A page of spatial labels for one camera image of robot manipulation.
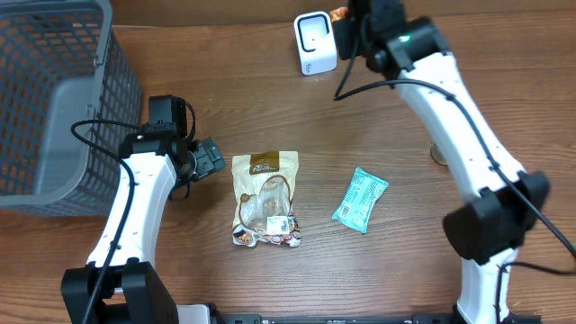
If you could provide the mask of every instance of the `clear plastic bag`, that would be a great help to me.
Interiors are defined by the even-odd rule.
[[[232,159],[238,203],[232,241],[254,247],[266,242],[298,247],[300,229],[293,212],[298,152],[267,152]]]

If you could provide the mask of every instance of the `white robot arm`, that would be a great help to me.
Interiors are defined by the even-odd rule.
[[[471,115],[490,152],[501,165],[501,170],[513,182],[524,168],[498,141],[460,78],[451,53],[432,54],[417,62],[411,71],[402,70],[399,79],[425,81],[443,87],[454,94]],[[420,85],[397,85],[400,96],[426,125],[434,142],[446,158],[460,196],[465,203],[480,197],[483,188],[497,192],[506,184],[490,170],[491,163],[470,124],[453,103],[437,91]],[[507,248],[478,265],[474,260],[462,259],[462,291],[457,308],[467,323],[495,323],[494,301],[499,266],[514,261],[518,249]],[[505,273],[500,291],[500,318],[509,315],[506,304],[509,273]]]
[[[176,171],[169,155],[154,152],[133,154],[124,159],[134,174],[134,198],[118,247],[110,266],[124,266],[128,259],[136,257],[140,262],[155,264],[156,240],[162,221],[162,213],[168,195],[176,184]],[[87,264],[102,267],[128,198],[130,180],[121,166],[120,183],[114,198],[106,227]]]

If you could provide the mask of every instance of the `wood grain surface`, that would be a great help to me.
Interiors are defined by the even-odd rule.
[[[576,239],[576,11],[482,13],[436,19],[486,119],[529,171],[552,182],[544,211]],[[422,122],[389,89],[335,103],[337,70],[302,76],[291,23],[116,30],[144,95],[178,95],[195,111],[198,138],[213,136],[225,170],[166,206],[157,271],[176,302],[265,316],[394,316],[449,312],[460,259],[441,221],[461,206],[447,169],[429,155]],[[359,59],[348,89],[380,79]],[[142,121],[147,120],[144,112]],[[231,242],[234,155],[297,150],[297,248]],[[332,221],[355,167],[390,188],[362,235]],[[0,322],[69,322],[59,292],[83,266],[105,217],[0,214]],[[568,269],[541,224],[520,260]],[[514,269],[508,296],[519,314],[576,321],[576,279]]]
[[[403,0],[411,16],[576,9],[572,0]],[[302,13],[330,11],[347,0],[112,0],[114,23],[200,26],[288,23]]]

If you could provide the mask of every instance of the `basket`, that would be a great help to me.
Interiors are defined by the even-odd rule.
[[[0,208],[108,214],[119,166],[70,126],[93,118],[136,124],[141,97],[107,0],[0,2]],[[81,135],[112,152],[130,131],[83,127]]]

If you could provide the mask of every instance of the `white device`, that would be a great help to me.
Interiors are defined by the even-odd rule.
[[[301,14],[294,20],[294,33],[302,73],[305,76],[336,68],[338,53],[330,16],[325,12]]]

